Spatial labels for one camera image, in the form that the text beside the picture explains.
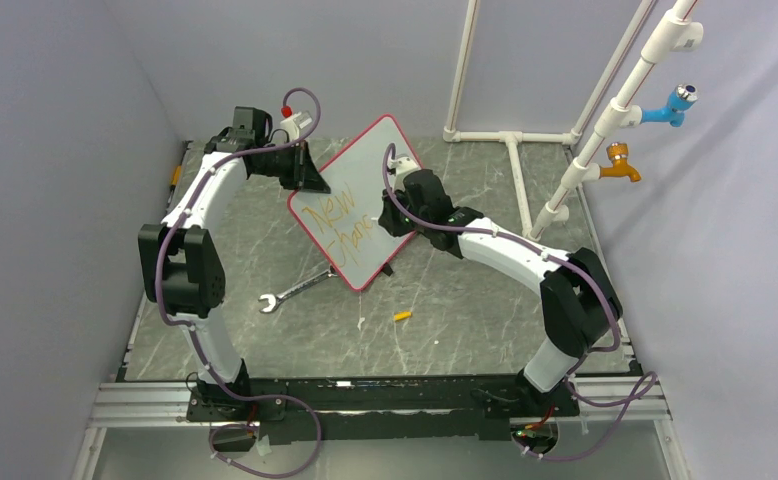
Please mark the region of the pink framed whiteboard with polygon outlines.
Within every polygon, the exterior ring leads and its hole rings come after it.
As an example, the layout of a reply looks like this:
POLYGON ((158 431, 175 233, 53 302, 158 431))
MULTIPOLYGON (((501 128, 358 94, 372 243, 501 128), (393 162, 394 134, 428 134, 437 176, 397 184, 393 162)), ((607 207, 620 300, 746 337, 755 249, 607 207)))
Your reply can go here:
POLYGON ((384 114, 319 170, 329 194, 301 191, 287 199, 297 223, 353 291, 366 288, 412 239, 410 234, 391 236, 377 221, 389 144, 398 154, 418 159, 397 120, 384 114))

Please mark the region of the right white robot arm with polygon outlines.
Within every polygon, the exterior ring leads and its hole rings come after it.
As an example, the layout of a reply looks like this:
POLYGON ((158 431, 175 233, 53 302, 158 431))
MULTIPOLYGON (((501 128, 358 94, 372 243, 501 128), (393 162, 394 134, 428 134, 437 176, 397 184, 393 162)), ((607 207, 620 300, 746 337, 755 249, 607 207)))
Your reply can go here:
POLYGON ((535 293, 542 305, 545 338, 517 376, 516 401, 539 415, 555 399, 554 389, 594 350, 597 341, 620 334, 621 302, 599 256, 580 248, 553 249, 500 228, 481 212, 453 205, 430 169, 399 177, 383 174, 379 225, 394 237, 416 232, 431 246, 459 259, 488 266, 535 293))

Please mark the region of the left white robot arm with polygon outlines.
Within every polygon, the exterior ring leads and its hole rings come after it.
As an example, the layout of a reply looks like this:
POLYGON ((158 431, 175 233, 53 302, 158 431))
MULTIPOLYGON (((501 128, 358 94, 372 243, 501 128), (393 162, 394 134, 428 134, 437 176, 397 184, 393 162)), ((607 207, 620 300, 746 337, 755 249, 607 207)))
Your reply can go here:
POLYGON ((197 362, 198 390, 229 420, 252 406, 245 361, 223 319, 225 269, 213 233, 237 191, 253 176, 275 178, 285 190, 328 193, 307 138, 320 115, 281 109, 282 144, 272 141, 272 118, 237 107, 233 121, 204 145, 202 165, 188 190, 158 224, 145 224, 138 248, 146 296, 163 322, 181 330, 197 362))

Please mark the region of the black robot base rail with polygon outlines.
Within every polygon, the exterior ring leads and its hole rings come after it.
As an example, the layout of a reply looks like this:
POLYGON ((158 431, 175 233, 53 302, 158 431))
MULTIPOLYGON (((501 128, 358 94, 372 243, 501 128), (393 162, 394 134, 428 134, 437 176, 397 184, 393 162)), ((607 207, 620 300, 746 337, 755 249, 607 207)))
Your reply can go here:
POLYGON ((316 438, 508 440, 524 424, 580 413, 565 387, 529 394, 514 374, 254 378, 250 387, 259 401, 204 399, 193 390, 187 421, 250 423, 273 445, 286 445, 316 438))

